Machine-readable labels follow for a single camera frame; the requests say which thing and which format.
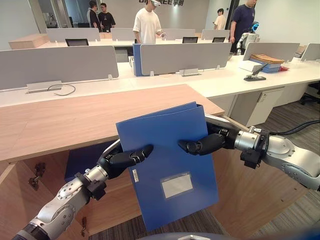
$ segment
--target man in navy t-shirt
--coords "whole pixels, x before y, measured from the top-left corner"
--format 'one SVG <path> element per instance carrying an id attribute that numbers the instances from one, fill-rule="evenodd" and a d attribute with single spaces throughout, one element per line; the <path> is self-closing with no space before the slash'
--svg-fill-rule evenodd
<path id="1" fill-rule="evenodd" d="M 232 43 L 231 52 L 237 52 L 237 44 L 243 33 L 248 33 L 255 20 L 256 11 L 254 9 L 257 0 L 247 0 L 245 4 L 238 6 L 233 14 L 230 40 Z"/>

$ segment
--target wall sign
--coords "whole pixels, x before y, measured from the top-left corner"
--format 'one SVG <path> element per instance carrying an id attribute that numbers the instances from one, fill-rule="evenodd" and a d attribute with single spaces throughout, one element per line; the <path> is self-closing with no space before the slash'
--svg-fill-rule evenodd
<path id="1" fill-rule="evenodd" d="M 172 5 L 182 7 L 184 5 L 184 0 L 158 0 L 163 5 Z M 139 3 L 146 3 L 147 0 L 139 0 Z"/>

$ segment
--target gray divider panel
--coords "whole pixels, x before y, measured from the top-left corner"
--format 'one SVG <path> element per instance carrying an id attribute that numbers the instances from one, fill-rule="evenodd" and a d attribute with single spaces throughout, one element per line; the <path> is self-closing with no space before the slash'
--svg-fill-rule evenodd
<path id="1" fill-rule="evenodd" d="M 100 41 L 98 28 L 47 28 L 46 33 L 50 42 L 65 42 L 66 39 L 88 39 L 88 41 Z"/>
<path id="2" fill-rule="evenodd" d="M 243 60 L 249 60 L 252 54 L 265 54 L 269 57 L 291 62 L 299 43 L 289 42 L 250 42 Z"/>
<path id="3" fill-rule="evenodd" d="M 301 57 L 301 61 L 315 61 L 317 59 L 320 59 L 320 43 L 309 43 Z"/>
<path id="4" fill-rule="evenodd" d="M 212 30 L 212 29 L 203 29 L 201 40 L 213 40 L 214 38 L 226 38 L 229 39 L 230 30 Z"/>
<path id="5" fill-rule="evenodd" d="M 113 46 L 72 46 L 0 51 L 0 90 L 27 84 L 119 77 Z"/>
<path id="6" fill-rule="evenodd" d="M 134 41 L 135 35 L 132 28 L 111 28 L 112 40 Z"/>
<path id="7" fill-rule="evenodd" d="M 143 75 L 176 73 L 186 69 L 215 69 L 227 65 L 231 43 L 143 44 Z"/>
<path id="8" fill-rule="evenodd" d="M 168 41 L 196 36 L 195 29 L 163 28 L 162 32 L 166 33 L 165 39 Z"/>

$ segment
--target cable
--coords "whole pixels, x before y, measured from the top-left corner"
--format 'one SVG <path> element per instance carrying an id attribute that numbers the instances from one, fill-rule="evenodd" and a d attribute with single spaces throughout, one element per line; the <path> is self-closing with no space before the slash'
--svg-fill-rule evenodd
<path id="1" fill-rule="evenodd" d="M 301 131 L 302 129 L 305 129 L 308 126 L 311 126 L 313 124 L 319 124 L 319 123 L 320 123 L 320 120 L 307 121 L 288 131 L 283 131 L 283 132 L 271 131 L 270 135 L 280 135 L 280 136 L 291 135 Z"/>
<path id="2" fill-rule="evenodd" d="M 62 97 L 63 97 L 63 96 L 68 96 L 68 95 L 70 95 L 70 94 L 73 94 L 73 93 L 76 91 L 76 87 L 73 86 L 73 85 L 71 85 L 71 84 L 55 84 L 55 85 L 51 85 L 50 87 L 48 87 L 47 91 L 49 91 L 50 88 L 55 87 L 55 86 L 70 86 L 70 87 L 73 87 L 73 90 L 72 90 L 71 92 L 67 93 L 67 94 L 58 94 L 58 93 L 55 93 L 55 95 L 57 95 L 57 96 L 62 96 Z"/>

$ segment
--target man in white t-shirt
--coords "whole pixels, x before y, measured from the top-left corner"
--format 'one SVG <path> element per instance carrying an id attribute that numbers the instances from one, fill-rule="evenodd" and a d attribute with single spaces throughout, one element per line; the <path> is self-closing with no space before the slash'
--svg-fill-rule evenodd
<path id="1" fill-rule="evenodd" d="M 214 29 L 215 30 L 224 30 L 226 27 L 226 18 L 224 16 L 224 9 L 220 8 L 218 10 L 218 17 L 216 18 L 214 22 Z"/>
<path id="2" fill-rule="evenodd" d="M 156 34 L 164 37 L 158 15 L 154 10 L 161 3 L 157 0 L 147 0 L 146 5 L 135 16 L 133 33 L 138 44 L 156 44 Z"/>

